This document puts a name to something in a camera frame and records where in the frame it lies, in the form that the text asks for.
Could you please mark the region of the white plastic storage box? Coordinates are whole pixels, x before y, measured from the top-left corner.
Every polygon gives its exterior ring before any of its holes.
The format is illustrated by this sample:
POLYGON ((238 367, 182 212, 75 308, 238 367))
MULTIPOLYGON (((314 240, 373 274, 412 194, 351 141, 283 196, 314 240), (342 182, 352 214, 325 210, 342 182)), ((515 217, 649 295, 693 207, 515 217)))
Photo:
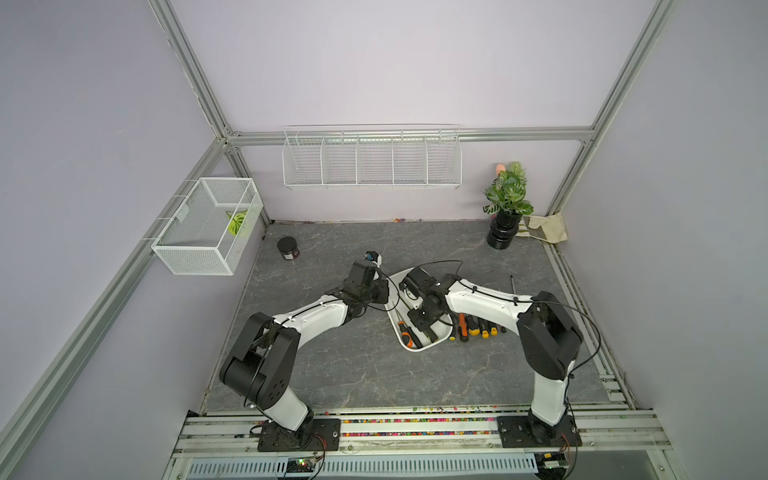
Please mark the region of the white plastic storage box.
POLYGON ((451 337, 453 319, 434 276, 416 266, 391 275, 387 285, 385 313, 401 347, 418 353, 451 337))

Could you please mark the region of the grey orange collar screwdriver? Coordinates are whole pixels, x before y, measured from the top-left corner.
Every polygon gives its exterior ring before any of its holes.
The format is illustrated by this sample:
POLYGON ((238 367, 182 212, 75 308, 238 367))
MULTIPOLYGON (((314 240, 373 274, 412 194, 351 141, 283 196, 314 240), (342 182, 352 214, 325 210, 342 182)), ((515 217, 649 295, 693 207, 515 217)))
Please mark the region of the grey orange collar screwdriver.
POLYGON ((409 323, 405 324, 409 327, 415 342, 415 348, 411 350, 423 349, 426 346, 435 344, 439 340, 437 333, 431 327, 419 329, 409 323))

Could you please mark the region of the short black yellow screwdriver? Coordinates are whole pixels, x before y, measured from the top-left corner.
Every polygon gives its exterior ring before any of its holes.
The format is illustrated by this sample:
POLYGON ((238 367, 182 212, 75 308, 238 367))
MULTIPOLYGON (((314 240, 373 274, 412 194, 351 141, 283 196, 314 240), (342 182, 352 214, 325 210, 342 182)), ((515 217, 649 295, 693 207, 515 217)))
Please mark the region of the short black yellow screwdriver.
POLYGON ((469 316, 467 318, 467 325, 468 325, 469 333, 472 336, 477 336, 480 334, 480 327, 477 319, 474 316, 469 316))

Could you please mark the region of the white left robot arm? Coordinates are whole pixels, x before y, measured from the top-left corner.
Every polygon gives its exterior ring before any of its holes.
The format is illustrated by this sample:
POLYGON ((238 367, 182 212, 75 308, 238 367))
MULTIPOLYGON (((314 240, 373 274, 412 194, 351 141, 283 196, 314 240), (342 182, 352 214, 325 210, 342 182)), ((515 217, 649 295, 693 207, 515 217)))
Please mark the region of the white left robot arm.
POLYGON ((315 302, 287 314, 251 315, 222 362, 220 382, 283 429, 309 433, 313 412, 289 386, 298 350, 320 334, 361 317, 369 305, 388 302, 389 284, 381 263, 381 255, 368 251, 353 263, 339 287, 315 302))

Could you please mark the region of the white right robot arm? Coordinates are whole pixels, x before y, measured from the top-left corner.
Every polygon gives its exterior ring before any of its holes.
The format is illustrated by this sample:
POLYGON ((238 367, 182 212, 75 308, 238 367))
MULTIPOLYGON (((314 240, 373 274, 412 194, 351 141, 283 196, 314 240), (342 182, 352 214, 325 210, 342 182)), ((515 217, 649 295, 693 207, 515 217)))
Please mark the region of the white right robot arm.
POLYGON ((408 345, 415 351, 450 337, 459 316, 485 320, 518 335, 525 359, 534 372, 530 422, 554 428, 566 416, 566 390, 576 368, 583 335, 567 311, 551 293, 515 295, 479 286, 458 275, 441 279, 421 267, 401 273, 391 298, 399 333, 414 332, 418 340, 408 345))

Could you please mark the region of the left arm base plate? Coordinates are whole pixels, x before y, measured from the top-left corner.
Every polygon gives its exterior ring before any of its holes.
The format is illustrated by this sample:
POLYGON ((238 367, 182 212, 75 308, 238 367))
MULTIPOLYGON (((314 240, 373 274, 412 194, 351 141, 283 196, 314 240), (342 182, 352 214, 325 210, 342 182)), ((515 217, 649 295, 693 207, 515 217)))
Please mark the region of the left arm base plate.
POLYGON ((274 421, 266 422, 259 434, 259 452, 332 452, 339 449, 341 420, 338 418, 311 419, 297 431, 289 430, 274 421))

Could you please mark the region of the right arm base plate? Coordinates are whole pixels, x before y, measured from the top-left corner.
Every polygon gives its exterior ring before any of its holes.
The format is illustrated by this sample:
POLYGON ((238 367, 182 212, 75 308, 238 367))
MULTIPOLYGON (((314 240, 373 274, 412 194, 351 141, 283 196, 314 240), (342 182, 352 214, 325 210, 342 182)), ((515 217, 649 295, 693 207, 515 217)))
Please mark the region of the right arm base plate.
POLYGON ((570 414, 564 414, 554 426, 533 415, 499 416, 497 427, 503 448, 565 449, 583 444, 575 419, 570 414))

